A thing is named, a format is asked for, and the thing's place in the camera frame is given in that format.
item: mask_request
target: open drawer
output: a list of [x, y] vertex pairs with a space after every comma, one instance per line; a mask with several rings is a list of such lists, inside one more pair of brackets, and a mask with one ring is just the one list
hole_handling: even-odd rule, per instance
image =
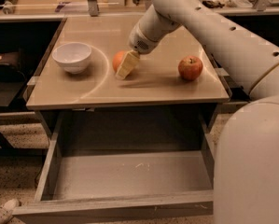
[[213, 157], [198, 105], [63, 111], [25, 223], [213, 213]]

